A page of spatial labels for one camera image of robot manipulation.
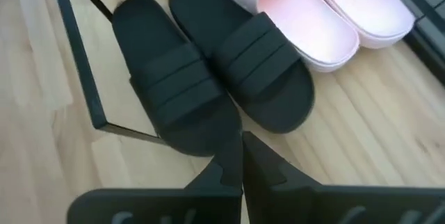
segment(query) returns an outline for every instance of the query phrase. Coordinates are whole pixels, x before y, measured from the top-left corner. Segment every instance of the black slide sandal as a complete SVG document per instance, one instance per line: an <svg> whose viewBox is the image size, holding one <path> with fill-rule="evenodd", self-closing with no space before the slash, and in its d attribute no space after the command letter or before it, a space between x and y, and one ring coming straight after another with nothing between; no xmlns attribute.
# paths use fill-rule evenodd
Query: black slide sandal
<svg viewBox="0 0 445 224"><path fill-rule="evenodd" d="M265 13L253 16L232 0L170 0L170 9L254 121L280 134L305 121L314 104L312 77Z"/></svg>
<svg viewBox="0 0 445 224"><path fill-rule="evenodd" d="M126 0L113 30L136 91L159 136L186 154L209 156L241 139L230 96L155 0Z"/></svg>

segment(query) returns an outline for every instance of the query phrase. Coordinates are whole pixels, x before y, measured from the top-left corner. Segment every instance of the slide sandal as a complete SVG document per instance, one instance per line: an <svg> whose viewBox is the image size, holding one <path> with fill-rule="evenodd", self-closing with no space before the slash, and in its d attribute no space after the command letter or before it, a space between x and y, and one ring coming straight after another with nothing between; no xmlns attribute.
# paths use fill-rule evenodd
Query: slide sandal
<svg viewBox="0 0 445 224"><path fill-rule="evenodd" d="M326 0L359 32L363 47L388 47L414 26L414 16L401 0Z"/></svg>
<svg viewBox="0 0 445 224"><path fill-rule="evenodd" d="M287 133L306 119L314 103L312 77L265 13L252 16L232 0L170 0L170 9L238 105L264 129Z"/></svg>
<svg viewBox="0 0 445 224"><path fill-rule="evenodd" d="M359 48L354 28L324 0L235 0L256 14L265 12L319 72L331 72Z"/></svg>
<svg viewBox="0 0 445 224"><path fill-rule="evenodd" d="M131 84L167 144L208 156L224 142L241 139L241 119L230 96L155 0L121 3L113 30Z"/></svg>

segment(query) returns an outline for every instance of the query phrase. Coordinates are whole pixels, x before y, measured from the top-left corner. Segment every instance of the sandal strap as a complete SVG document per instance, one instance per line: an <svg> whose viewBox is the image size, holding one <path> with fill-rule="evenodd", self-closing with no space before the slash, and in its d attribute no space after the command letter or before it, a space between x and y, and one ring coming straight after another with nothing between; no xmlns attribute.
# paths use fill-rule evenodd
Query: sandal strap
<svg viewBox="0 0 445 224"><path fill-rule="evenodd" d="M299 59L266 13L231 34L212 58L229 87L246 99L257 97Z"/></svg>
<svg viewBox="0 0 445 224"><path fill-rule="evenodd" d="M163 127L223 94L192 44L149 61L132 74L131 83Z"/></svg>

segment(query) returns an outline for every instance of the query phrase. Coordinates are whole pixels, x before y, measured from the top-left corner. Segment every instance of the pink slide sandal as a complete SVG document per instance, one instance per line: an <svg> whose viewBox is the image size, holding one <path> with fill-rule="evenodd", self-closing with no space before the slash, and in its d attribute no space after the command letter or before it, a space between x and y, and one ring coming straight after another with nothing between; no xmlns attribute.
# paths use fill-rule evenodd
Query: pink slide sandal
<svg viewBox="0 0 445 224"><path fill-rule="evenodd" d="M363 47L388 47L411 31L414 16L400 0L325 0L359 32Z"/></svg>
<svg viewBox="0 0 445 224"><path fill-rule="evenodd" d="M320 72L331 72L357 52L359 37L324 0L235 0L253 14L265 12Z"/></svg>

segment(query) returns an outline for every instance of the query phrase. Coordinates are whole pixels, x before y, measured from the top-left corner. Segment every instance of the black metal frame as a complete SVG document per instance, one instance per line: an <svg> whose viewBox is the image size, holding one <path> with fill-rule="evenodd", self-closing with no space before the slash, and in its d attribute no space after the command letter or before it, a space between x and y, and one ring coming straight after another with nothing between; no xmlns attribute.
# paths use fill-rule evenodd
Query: black metal frame
<svg viewBox="0 0 445 224"><path fill-rule="evenodd" d="M410 2L416 6L422 16L417 18L419 20L427 17L439 31L445 34L445 20L435 10L437 7L432 7L426 0L403 0ZM445 86L445 56L438 48L426 37L418 24L414 25L412 31L404 39L408 46L416 53L416 55L425 63L430 71L437 77L437 79Z"/></svg>
<svg viewBox="0 0 445 224"><path fill-rule="evenodd" d="M111 11L101 2L101 0L91 0L96 7L102 12L102 14L111 21L113 14ZM104 107L102 106L99 92L96 87L94 76L92 75L91 67L88 62L88 56L83 45L83 40L80 34L80 30L77 26L76 17L70 0L57 0L60 12L62 14L65 30L67 31L68 40L70 41L71 50L76 63L77 72L81 80L83 94L85 95L86 104L90 112L90 118L92 125L95 129L128 136L132 138L139 138L146 141L152 141L156 143L164 143L158 136L152 136L149 134L129 129L123 126L119 126L109 122L106 119Z"/></svg>

